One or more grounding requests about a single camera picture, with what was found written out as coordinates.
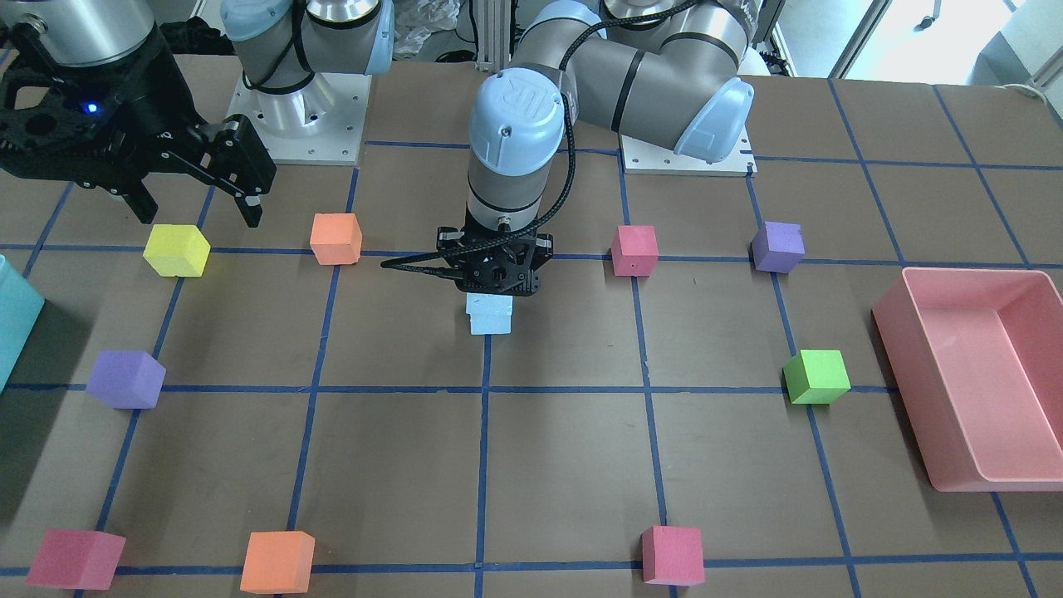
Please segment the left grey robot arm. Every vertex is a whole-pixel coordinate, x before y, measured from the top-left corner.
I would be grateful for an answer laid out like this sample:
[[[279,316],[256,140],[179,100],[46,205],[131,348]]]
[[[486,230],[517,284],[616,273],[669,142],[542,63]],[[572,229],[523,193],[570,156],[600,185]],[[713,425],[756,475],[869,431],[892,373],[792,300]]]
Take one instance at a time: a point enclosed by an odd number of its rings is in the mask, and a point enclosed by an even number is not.
[[[437,230],[448,266],[433,275],[471,294],[538,291],[553,254],[540,205],[577,121],[703,163],[726,158],[752,108],[739,68],[758,16],[756,1],[550,2],[476,95],[465,224]]]

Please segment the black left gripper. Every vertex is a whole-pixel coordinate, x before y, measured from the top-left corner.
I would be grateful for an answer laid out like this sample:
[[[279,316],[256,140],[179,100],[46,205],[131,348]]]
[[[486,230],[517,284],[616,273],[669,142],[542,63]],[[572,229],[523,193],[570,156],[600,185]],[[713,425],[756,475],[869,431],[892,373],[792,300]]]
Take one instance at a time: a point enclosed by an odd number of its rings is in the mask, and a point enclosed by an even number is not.
[[[553,236],[527,233],[497,247],[445,258],[443,276],[467,294],[529,297],[541,287],[536,270],[552,257]]]

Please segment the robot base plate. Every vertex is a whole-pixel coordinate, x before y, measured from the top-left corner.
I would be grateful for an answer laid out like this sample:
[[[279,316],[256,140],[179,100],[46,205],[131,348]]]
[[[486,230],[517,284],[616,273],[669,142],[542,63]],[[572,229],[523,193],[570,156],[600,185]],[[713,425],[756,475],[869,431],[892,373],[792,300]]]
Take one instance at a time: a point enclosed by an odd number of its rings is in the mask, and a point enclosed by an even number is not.
[[[251,119],[277,165],[356,166],[360,160],[372,76],[316,73],[287,95],[251,91],[236,84],[227,112]]]
[[[621,154],[627,174],[710,175],[710,177],[745,177],[758,174],[758,166],[749,143],[747,129],[741,129],[732,151],[718,163],[706,163],[676,154],[672,149],[652,146],[646,141],[621,135]]]

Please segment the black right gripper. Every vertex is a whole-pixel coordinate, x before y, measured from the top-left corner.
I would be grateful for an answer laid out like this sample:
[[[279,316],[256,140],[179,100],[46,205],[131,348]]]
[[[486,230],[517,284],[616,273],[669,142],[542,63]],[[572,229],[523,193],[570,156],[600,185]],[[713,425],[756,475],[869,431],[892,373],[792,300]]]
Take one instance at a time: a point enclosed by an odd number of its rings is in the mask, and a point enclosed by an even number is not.
[[[29,24],[12,28],[18,56],[2,76],[2,166],[24,180],[69,180],[106,187],[144,224],[159,205],[144,185],[181,173],[233,197],[244,224],[261,223],[261,195],[277,167],[246,116],[209,124],[159,27],[128,56],[62,66]]]

